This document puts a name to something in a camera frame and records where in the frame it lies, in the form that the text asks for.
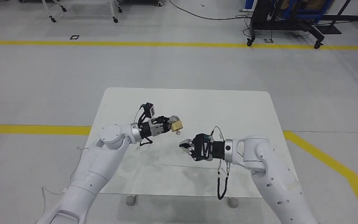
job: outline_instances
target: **black cable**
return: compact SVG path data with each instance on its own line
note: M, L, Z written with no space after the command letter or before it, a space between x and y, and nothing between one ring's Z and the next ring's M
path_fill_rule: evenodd
M184 10L183 8L180 8L179 6L175 5L171 0L169 0L169 2L170 2L173 6L177 7L178 9L180 9L180 10L186 12L186 13L189 13L189 14L191 14L191 15L193 15L193 16L198 17L198 18L204 18L204 19L206 19L206 20L235 20L235 19L237 19L237 18L247 18L247 17L248 17L248 16L245 16L245 15L237 15L237 16L231 17L231 18L208 18L208 17L204 17L204 16L198 16L198 15L192 13L192 12L189 12L189 11L187 11L187 10Z
M153 141L152 140L150 140L149 138L147 138L147 137L145 137L145 139L146 140L148 140L147 142L145 142L145 143L139 143L139 146L143 146L143 145L145 145L145 144L152 144L153 143Z
M225 178L225 189L222 195L220 195L220 171L218 170L218 199L221 200L224 198L225 194L226 194L226 190L228 187L228 179L229 179L229 173L227 173L226 178Z

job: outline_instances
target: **floor marking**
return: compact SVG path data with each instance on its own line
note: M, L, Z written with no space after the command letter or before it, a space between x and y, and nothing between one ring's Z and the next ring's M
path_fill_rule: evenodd
M50 46L160 46L194 48L249 48L246 43L186 43L186 42L120 42L120 41L36 41L0 40L0 45L50 45ZM253 49L315 50L313 45L303 44L253 44ZM319 50L358 50L358 45L324 45Z
M91 126L56 126L56 125L12 125L0 124L0 134L62 134L87 136L90 134ZM337 160L322 152L306 140L291 131L284 131L286 140L290 140L298 147L304 149L312 156L344 176L356 197L358 198L358 175L339 163Z
M56 125L6 125L0 124L0 134L65 134L87 136L91 126L56 126Z
M320 149L311 145L309 142L302 139L297 134L290 131L284 131L284 136L286 140L290 140L291 142L295 143L298 147L304 149L313 157L317 158L318 160L344 176L348 180L353 192L358 198L358 175L354 171L339 163L337 160L322 152Z

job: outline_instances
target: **table leg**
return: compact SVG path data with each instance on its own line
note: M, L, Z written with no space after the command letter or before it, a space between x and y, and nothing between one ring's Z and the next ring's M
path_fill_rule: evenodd
M127 199L125 201L127 206L133 206L136 202L137 197L137 195L127 195Z
M230 208L237 208L239 206L239 200L237 198L228 198L228 205Z

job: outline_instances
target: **black cable on floor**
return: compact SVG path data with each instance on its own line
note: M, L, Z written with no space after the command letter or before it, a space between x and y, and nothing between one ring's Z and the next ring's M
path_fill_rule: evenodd
M248 17L248 16L246 16L246 15L237 15L237 16L231 17L231 18L208 18L208 17L204 17L204 16L199 16L199 15L196 15L196 14L194 14L194 13L192 13L192 12L189 12L189 11L187 11L187 10L184 10L183 8L180 8L179 6L175 5L171 0L169 0L169 2L170 2L173 6L177 7L178 9L180 9L180 10L186 12L186 13L189 13L189 14L191 14L191 15L193 15L193 16L198 17L198 18L204 18L204 19L206 19L206 20L236 20L236 19L238 19L238 18L251 18L251 17Z

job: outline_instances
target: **white cable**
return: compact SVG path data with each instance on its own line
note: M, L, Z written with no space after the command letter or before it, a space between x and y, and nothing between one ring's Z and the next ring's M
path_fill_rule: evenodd
M214 134L215 128L217 128L217 129L219 130L219 132L220 132L219 136L220 136L220 138L224 141L225 138L224 138L223 132L222 132L222 130L221 130L218 126L215 126L215 127L214 127L214 129L213 129L213 134Z
M73 176L73 174L76 172L76 170L77 170L77 168L78 168L78 165L79 165L79 162L81 161L82 151L85 150L85 149L87 149L87 148L80 148L81 155L80 155L80 157L79 157L77 166L76 166L76 168L73 170L73 172L71 173L71 175L69 176L69 183L68 183L67 187L63 190L63 192L61 192L61 193L55 193L55 192L52 192L51 190L47 189L45 186L42 186L42 187L41 187L41 191L42 191L42 193L43 193L43 199L44 199L44 212L43 212L43 214L41 215L41 217L42 217L42 216L45 214L45 212L46 212L46 195L45 195L45 190L46 190L48 193L53 194L53 195L62 195L62 194L64 194L64 193L67 191L67 188L69 187L69 185L70 185L71 182L72 182L72 176Z
M141 110L141 108L142 108L142 106L140 106L140 108L139 108L138 111L136 112L135 117L134 117L134 120L133 120L133 123L135 123L136 117L137 117L139 111Z

